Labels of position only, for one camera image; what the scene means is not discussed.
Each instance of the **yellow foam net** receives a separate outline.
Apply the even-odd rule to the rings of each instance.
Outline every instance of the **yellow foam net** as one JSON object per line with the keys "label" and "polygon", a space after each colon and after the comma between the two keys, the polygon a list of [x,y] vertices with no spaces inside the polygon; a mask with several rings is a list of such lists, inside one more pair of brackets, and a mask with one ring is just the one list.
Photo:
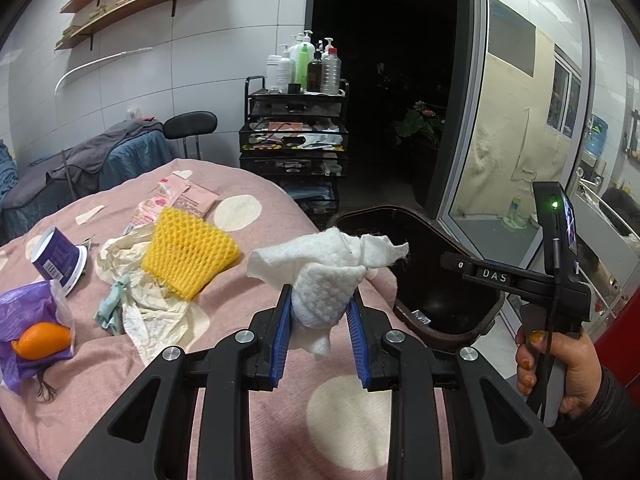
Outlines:
{"label": "yellow foam net", "polygon": [[190,300],[240,256],[233,238],[202,218],[162,210],[142,269]]}

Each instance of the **brown bottle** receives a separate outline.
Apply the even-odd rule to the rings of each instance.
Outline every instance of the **brown bottle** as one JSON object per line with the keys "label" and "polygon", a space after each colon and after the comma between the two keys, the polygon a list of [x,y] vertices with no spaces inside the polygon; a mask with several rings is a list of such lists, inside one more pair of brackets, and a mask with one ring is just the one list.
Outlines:
{"label": "brown bottle", "polygon": [[316,50],[314,60],[309,62],[306,71],[306,91],[319,92],[322,85],[322,52]]}

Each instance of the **purple cup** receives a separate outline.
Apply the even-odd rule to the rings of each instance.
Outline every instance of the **purple cup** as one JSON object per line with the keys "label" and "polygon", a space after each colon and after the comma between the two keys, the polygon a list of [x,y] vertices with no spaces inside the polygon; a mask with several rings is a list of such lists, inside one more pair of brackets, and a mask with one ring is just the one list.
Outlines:
{"label": "purple cup", "polygon": [[58,280],[67,295],[78,282],[86,263],[87,250],[75,246],[52,226],[44,231],[31,252],[31,263],[45,280]]}

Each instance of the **black sleeve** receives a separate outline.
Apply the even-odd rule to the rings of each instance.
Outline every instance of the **black sleeve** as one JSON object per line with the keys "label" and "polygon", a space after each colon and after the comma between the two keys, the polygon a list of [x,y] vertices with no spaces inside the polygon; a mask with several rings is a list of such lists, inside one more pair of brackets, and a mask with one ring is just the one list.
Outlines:
{"label": "black sleeve", "polygon": [[551,431],[584,480],[638,478],[640,413],[606,368],[591,407],[574,420],[561,416]]}

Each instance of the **purple plastic bag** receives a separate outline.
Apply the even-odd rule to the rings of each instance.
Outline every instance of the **purple plastic bag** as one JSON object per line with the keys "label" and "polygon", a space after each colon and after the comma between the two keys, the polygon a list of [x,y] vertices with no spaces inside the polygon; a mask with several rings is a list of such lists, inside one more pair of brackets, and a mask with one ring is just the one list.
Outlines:
{"label": "purple plastic bag", "polygon": [[[11,341],[20,339],[30,326],[43,321],[69,327],[71,346],[37,361],[18,357]],[[12,392],[18,394],[22,380],[37,375],[54,362],[71,359],[74,356],[74,339],[73,317],[58,280],[32,283],[0,295],[0,369],[4,384]]]}

